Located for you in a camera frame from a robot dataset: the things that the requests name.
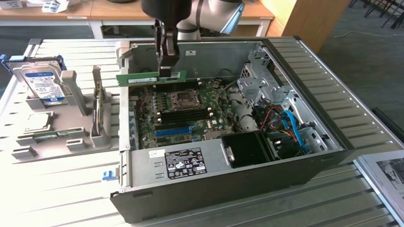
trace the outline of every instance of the motherboard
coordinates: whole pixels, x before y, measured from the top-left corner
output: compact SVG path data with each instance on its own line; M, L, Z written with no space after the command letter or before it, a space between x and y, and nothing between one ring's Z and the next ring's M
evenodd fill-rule
M136 110L138 149L216 139L234 127L229 105L220 104L220 79L129 88Z

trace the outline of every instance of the blue pcie slot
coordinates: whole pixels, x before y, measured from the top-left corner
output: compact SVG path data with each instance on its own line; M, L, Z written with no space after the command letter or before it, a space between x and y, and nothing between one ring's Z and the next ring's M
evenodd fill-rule
M192 133L192 127L156 131L156 136L170 136L170 135L189 134L189 133Z

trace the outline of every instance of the table leg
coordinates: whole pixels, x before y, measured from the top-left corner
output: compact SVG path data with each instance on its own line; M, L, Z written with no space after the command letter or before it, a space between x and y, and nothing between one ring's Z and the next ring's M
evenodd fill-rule
M258 26L256 37L266 36L270 20L262 20Z
M93 32L94 39L104 39L101 21L100 20L89 20L88 24L89 24L90 30Z

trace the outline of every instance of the metal workbench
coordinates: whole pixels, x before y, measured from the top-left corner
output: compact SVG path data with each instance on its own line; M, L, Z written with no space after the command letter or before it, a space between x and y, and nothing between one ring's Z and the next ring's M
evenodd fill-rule
M118 88L114 75L117 40L44 40L25 55L61 54L77 72L82 93L92 93L92 65L100 65L102 84L113 94L112 129L118 130ZM352 160L362 154L404 149L402 143L373 116L305 45L292 37L270 38L294 72L342 129L357 151L334 168L322 171L305 185L252 198L152 219L132 226L396 226L392 215ZM0 150L5 148L13 123L26 111L21 86L10 80L1 99ZM0 152L2 205L0 226L130 226L122 220L100 183L102 171L118 163L116 151L10 165L8 151Z

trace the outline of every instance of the robotic arm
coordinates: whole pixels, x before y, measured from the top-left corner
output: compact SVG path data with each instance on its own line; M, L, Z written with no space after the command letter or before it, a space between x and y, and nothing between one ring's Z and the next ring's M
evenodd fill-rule
M170 77L178 61L178 38L197 39L200 27L230 34L244 6L242 0L141 0L144 13L154 18L160 77Z

